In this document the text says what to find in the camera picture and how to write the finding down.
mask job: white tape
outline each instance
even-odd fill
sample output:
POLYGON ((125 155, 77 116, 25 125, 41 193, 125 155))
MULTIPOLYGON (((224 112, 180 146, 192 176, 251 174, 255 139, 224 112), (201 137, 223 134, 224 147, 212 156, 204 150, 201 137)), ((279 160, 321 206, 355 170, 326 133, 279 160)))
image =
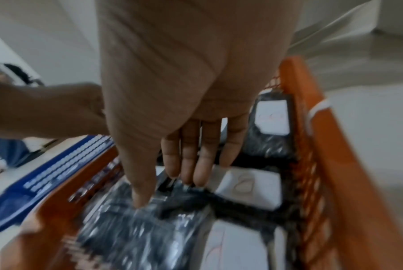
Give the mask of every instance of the white tape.
POLYGON ((316 113, 318 113, 319 111, 329 109, 329 108, 330 108, 330 102, 328 99, 325 98, 324 100, 317 103, 314 107, 312 107, 311 110, 309 110, 308 120, 311 120, 316 115, 316 113))

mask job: finger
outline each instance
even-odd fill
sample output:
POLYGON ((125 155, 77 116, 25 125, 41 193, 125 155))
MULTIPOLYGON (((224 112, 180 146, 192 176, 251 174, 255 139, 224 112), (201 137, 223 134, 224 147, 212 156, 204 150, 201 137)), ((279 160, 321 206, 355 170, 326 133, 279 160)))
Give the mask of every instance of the finger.
POLYGON ((196 186, 205 186, 212 172, 219 147, 221 122, 222 120, 202 123, 200 157, 194 171, 196 186))
POLYGON ((249 114, 228 118, 227 140, 220 154, 219 165, 229 167, 240 153, 248 128, 249 114))
POLYGON ((182 164, 180 178, 187 185, 193 183, 193 175, 197 163, 199 137, 199 120, 189 120, 183 125, 181 129, 182 164))
POLYGON ((177 178, 180 174, 180 130, 176 130, 161 140, 161 151, 163 152, 164 166, 170 178, 177 178))
POLYGON ((159 147, 153 150, 131 139, 123 145, 117 145, 124 173, 131 183, 132 199, 135 208, 140 208, 149 203, 155 192, 156 159, 159 147))

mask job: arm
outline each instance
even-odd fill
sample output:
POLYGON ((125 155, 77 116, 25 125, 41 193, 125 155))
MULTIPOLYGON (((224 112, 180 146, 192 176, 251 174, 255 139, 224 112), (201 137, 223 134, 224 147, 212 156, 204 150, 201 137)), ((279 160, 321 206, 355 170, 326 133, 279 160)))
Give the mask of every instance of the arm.
POLYGON ((107 134, 101 87, 16 87, 0 83, 0 137, 67 138, 107 134))

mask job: orange shopping basket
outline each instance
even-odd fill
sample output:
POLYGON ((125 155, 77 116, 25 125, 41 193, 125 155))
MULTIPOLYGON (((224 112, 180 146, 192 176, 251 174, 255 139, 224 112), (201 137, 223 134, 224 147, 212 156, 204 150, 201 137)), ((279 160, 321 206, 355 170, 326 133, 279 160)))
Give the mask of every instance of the orange shopping basket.
MULTIPOLYGON (((303 190, 307 226, 301 234, 305 269, 403 270, 403 236, 342 134, 322 92, 300 57, 285 59, 279 77, 295 96, 295 141, 300 160, 292 168, 303 190)), ((118 155, 115 148, 77 172, 37 208, 31 233, 21 233, 0 253, 0 270, 74 270, 63 249, 75 236, 75 219, 93 195, 122 168, 118 164, 79 200, 70 201, 89 179, 118 155)))

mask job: blue keyboard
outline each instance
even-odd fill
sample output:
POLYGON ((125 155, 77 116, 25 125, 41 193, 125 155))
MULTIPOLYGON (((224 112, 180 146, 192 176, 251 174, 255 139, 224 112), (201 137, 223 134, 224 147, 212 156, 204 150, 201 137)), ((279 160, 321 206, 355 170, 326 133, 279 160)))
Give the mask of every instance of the blue keyboard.
POLYGON ((87 136, 9 186, 0 195, 0 232, 21 224, 45 196, 113 145, 109 136, 87 136))

